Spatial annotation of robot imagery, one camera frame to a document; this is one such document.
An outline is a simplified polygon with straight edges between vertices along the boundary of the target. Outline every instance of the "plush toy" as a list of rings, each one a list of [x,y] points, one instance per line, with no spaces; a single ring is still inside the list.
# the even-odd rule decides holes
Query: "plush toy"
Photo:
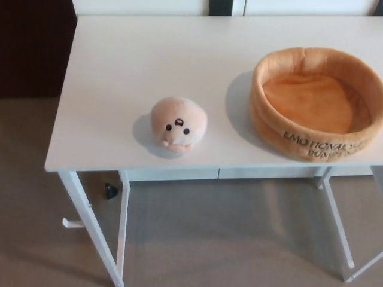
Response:
[[[173,152],[191,150],[204,136],[206,112],[195,102],[166,97],[151,110],[151,128],[160,144]]]

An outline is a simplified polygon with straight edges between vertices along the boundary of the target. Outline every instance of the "desk top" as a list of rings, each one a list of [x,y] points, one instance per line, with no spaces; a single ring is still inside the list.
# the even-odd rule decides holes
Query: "desk top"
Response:
[[[45,168],[320,166],[269,148],[248,117],[255,65],[294,46],[347,51],[383,77],[383,17],[81,16]],[[166,96],[188,97],[209,116],[203,141],[182,157],[150,132],[150,110]],[[382,144],[383,132],[332,165],[383,164]]]

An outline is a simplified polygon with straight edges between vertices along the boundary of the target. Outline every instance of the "white metal leg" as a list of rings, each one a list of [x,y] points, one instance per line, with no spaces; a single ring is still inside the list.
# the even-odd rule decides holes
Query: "white metal leg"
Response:
[[[359,269],[357,272],[355,272],[350,278],[348,278],[345,282],[350,283],[353,281],[356,277],[363,274],[368,268],[373,266],[375,263],[377,263],[381,258],[383,258],[383,252],[377,254],[372,260],[370,260],[366,265],[364,265],[361,269]]]
[[[380,189],[380,191],[383,191],[383,166],[371,166],[371,171],[378,188]],[[373,266],[382,258],[383,258],[383,252],[377,254],[377,256],[372,258],[367,264],[365,264],[361,269],[359,269],[350,278],[348,278],[346,282],[348,283],[353,281],[356,277],[363,274],[368,268]]]
[[[117,269],[123,274],[126,244],[126,228],[127,228],[127,206],[129,203],[130,182],[126,170],[119,171],[122,188],[120,228],[118,231],[118,248],[117,248]]]
[[[122,274],[117,269],[77,173],[59,172],[59,175],[114,284],[123,287]]]
[[[329,182],[329,179],[331,177],[333,169],[334,169],[334,167],[328,167],[325,170],[322,178],[320,179],[320,181],[318,183],[318,188],[321,190],[324,190],[326,192],[327,198],[328,198],[329,203],[330,203],[331,211],[332,211],[332,214],[333,214],[333,217],[335,220],[336,228],[337,228],[337,231],[339,234],[339,238],[341,240],[343,253],[344,253],[344,256],[346,258],[348,267],[354,268],[355,267],[354,260],[353,260],[352,255],[351,255],[351,250],[350,250],[349,245],[348,245],[348,241],[347,241],[345,230],[343,228],[341,216],[339,214],[338,207],[336,206],[334,194],[333,194],[333,191],[331,189],[330,182]]]

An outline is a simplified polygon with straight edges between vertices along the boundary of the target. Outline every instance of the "white cabinet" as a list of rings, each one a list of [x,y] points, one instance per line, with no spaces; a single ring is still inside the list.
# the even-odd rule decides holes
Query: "white cabinet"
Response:
[[[368,15],[377,0],[247,0],[245,15]]]

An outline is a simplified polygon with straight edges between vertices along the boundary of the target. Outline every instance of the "white desk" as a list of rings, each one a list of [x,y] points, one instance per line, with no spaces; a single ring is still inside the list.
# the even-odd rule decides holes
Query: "white desk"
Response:
[[[347,168],[374,166],[375,176],[383,174],[383,132],[365,151],[331,166],[293,161],[257,137],[248,92],[259,59],[292,46],[338,48],[383,76],[382,35],[383,17],[79,17],[45,168],[59,173],[80,214],[77,225],[87,228],[114,283],[123,286],[129,181],[246,178],[249,170],[258,177],[292,170],[292,176],[323,176],[320,186],[354,268],[328,179]],[[195,100],[209,116],[204,140],[177,158],[154,143],[148,115],[171,95]],[[85,170],[120,172],[117,264],[78,179],[76,172]]]

